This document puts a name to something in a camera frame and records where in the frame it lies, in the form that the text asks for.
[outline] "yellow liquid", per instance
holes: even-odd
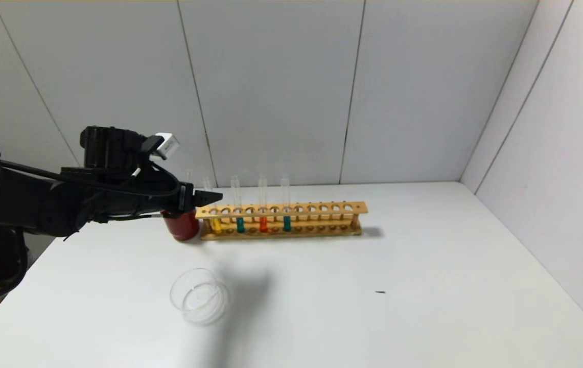
[[[214,231],[217,233],[221,232],[221,219],[213,219],[212,228],[214,228]]]

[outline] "panel seam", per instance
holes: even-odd
[[[189,67],[191,68],[191,78],[194,81],[194,89],[196,91],[196,99],[198,100],[198,110],[200,111],[200,121],[203,123],[203,132],[205,133],[205,142],[207,143],[207,151],[209,152],[209,162],[212,164],[212,172],[214,173],[214,182],[216,187],[219,187],[219,177],[216,175],[216,168],[214,166],[214,157],[212,157],[212,149],[209,146],[209,135],[207,135],[207,126],[205,125],[205,115],[203,114],[203,107],[200,103],[200,93],[198,93],[198,83],[196,82],[196,73],[194,72],[194,65],[191,61],[191,51],[189,51],[189,42],[186,40],[186,30],[184,30],[184,21],[182,19],[182,9],[180,8],[180,0],[176,0],[177,14],[180,16],[180,26],[182,27],[182,37],[184,39],[184,47],[186,48],[186,56],[189,59]]]
[[[509,135],[511,134],[511,131],[514,128],[514,125],[516,125],[516,121],[518,121],[518,118],[520,117],[521,112],[523,112],[523,108],[525,107],[527,100],[529,100],[530,95],[532,94],[532,91],[534,90],[534,86],[537,84],[539,77],[541,77],[541,72],[543,72],[543,69],[546,66],[546,63],[548,62],[548,59],[550,58],[550,53],[552,52],[552,49],[555,47],[555,44],[557,43],[557,39],[559,39],[559,34],[562,32],[562,28],[564,27],[564,23],[566,23],[566,19],[569,17],[569,12],[571,12],[571,8],[573,6],[573,3],[575,3],[575,0],[571,0],[571,4],[569,4],[568,9],[566,9],[566,13],[564,14],[564,18],[562,19],[562,23],[559,25],[559,30],[557,30],[557,33],[555,34],[555,38],[553,39],[552,44],[550,45],[550,48],[548,49],[548,53],[546,54],[546,58],[544,58],[543,63],[541,63],[541,68],[539,68],[539,72],[537,73],[537,76],[534,78],[534,81],[532,82],[532,86],[530,87],[530,90],[528,91],[527,95],[525,96],[525,100],[523,100],[521,108],[518,110],[518,113],[516,114],[516,118],[514,118],[514,121],[511,123],[511,126],[510,126],[509,130],[507,131],[507,135],[504,136],[504,139],[502,140],[502,143],[500,144],[500,147],[498,148],[498,151],[496,152],[494,159],[492,160],[492,163],[489,165],[489,167],[487,168],[487,171],[484,173],[484,176],[482,177],[482,180],[480,181],[480,184],[478,185],[478,189],[475,190],[474,195],[477,195],[478,191],[480,191],[480,188],[484,184],[484,181],[487,178],[487,175],[489,175],[490,170],[492,169],[492,167],[494,167],[494,163],[495,163],[496,159],[498,158],[498,155],[501,153],[502,147],[504,147],[504,144],[507,142],[507,138],[509,137]]]
[[[487,117],[486,123],[484,123],[484,127],[482,128],[480,135],[478,135],[478,140],[475,142],[475,147],[473,147],[473,152],[471,152],[471,156],[469,156],[469,160],[467,160],[466,166],[464,167],[464,170],[461,172],[461,175],[459,176],[458,182],[461,182],[462,178],[464,177],[464,172],[466,172],[466,170],[469,168],[469,165],[471,164],[471,159],[473,158],[475,151],[478,149],[478,146],[480,145],[480,141],[482,139],[482,136],[484,135],[484,133],[487,130],[487,127],[489,126],[489,121],[492,119],[492,116],[494,115],[495,108],[498,105],[498,101],[500,100],[500,96],[502,95],[502,90],[504,90],[504,86],[507,84],[507,81],[509,79],[509,75],[511,74],[511,70],[514,67],[514,63],[516,63],[516,59],[518,58],[518,54],[521,52],[521,48],[523,47],[523,43],[525,42],[525,36],[527,36],[527,32],[530,30],[530,27],[532,26],[532,21],[534,20],[534,15],[537,13],[537,8],[539,7],[540,2],[541,2],[541,0],[537,0],[537,4],[534,6],[534,10],[532,10],[532,15],[530,16],[530,21],[528,22],[527,27],[525,28],[525,32],[523,33],[521,43],[518,46],[516,53],[514,54],[514,59],[511,61],[511,65],[509,65],[509,69],[507,70],[507,74],[504,76],[504,81],[502,81],[502,86],[501,86],[500,90],[498,91],[498,95],[496,96],[496,99],[494,101],[494,106],[492,107],[491,111],[489,112],[489,116]]]
[[[359,61],[359,47],[362,44],[362,31],[364,29],[364,12],[366,11],[366,0],[363,0],[362,4],[362,19],[359,23],[359,37],[357,38],[357,52],[355,54],[355,69],[353,70],[353,84],[350,88],[350,102],[348,103],[348,117],[345,121],[345,135],[343,136],[343,152],[341,155],[341,169],[339,170],[339,182],[341,184],[341,179],[343,176],[343,163],[345,162],[345,145],[348,142],[348,128],[350,128],[350,116],[353,111],[353,95],[355,94],[355,77],[357,76],[357,62]]]
[[[16,43],[14,42],[12,35],[9,33],[9,28],[7,28],[7,25],[5,23],[5,20],[3,19],[3,16],[1,15],[1,12],[0,12],[0,19],[1,19],[1,23],[3,24],[3,28],[6,30],[7,37],[9,37],[9,40],[12,43],[12,47],[14,48],[16,55],[18,56],[18,59],[21,61],[21,64],[23,65],[23,69],[28,74],[28,78],[30,79],[30,82],[32,82],[32,86],[35,88],[35,91],[37,91],[37,95],[39,96],[39,99],[41,100],[44,107],[46,108],[46,112],[48,112],[49,117],[51,117],[51,121],[53,121],[53,125],[55,125],[55,128],[60,133],[62,140],[64,140],[64,144],[66,144],[66,148],[69,149],[69,153],[71,153],[71,156],[74,157],[74,160],[76,161],[76,165],[80,166],[80,161],[78,161],[76,154],[74,154],[74,150],[71,148],[71,145],[64,137],[64,133],[62,133],[62,129],[60,129],[60,126],[55,121],[55,117],[53,116],[51,109],[49,109],[48,105],[46,104],[46,100],[44,100],[44,97],[41,94],[41,91],[39,91],[39,88],[37,88],[37,83],[35,82],[34,78],[30,74],[30,71],[28,70],[28,66],[26,65],[26,62],[23,60],[23,56],[21,56],[21,53],[18,51],[18,47],[16,46]]]

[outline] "white wall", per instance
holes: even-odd
[[[461,177],[461,182],[471,192],[478,191],[511,125],[516,121],[523,102],[527,99],[539,70],[555,42],[555,36],[571,2],[572,0],[547,0],[537,5],[529,30],[502,87],[502,93]]]
[[[583,309],[583,1],[573,3],[478,197]]]
[[[339,181],[363,2],[180,2],[221,186]]]
[[[0,148],[2,158],[59,172],[77,166],[0,20]]]
[[[367,2],[342,182],[459,180],[536,2]]]
[[[0,2],[0,15],[79,162],[87,125],[168,131],[182,147],[167,168],[227,186],[260,173],[292,184],[459,179],[534,3]],[[48,134],[39,121],[3,128]],[[51,151],[48,163],[20,161],[57,170]]]
[[[174,133],[163,163],[214,179],[176,2],[0,2],[19,53],[80,163],[80,132]]]

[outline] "black robotic arm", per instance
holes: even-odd
[[[193,184],[178,181],[151,161],[167,159],[177,147],[170,134],[145,137],[88,126],[80,144],[84,167],[62,168],[60,174],[0,160],[0,233],[14,230],[19,263],[25,263],[23,231],[70,236],[90,221],[156,216],[151,212],[178,217],[223,198],[221,193],[194,191]],[[25,266],[16,278],[22,278],[22,272]],[[5,282],[6,287],[16,286],[14,280]]]

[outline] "table surface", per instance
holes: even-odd
[[[88,224],[1,303],[0,366],[583,366],[583,312],[461,184],[292,196],[366,201],[364,235],[179,244],[161,219]],[[230,289],[212,326],[169,301],[195,267]]]

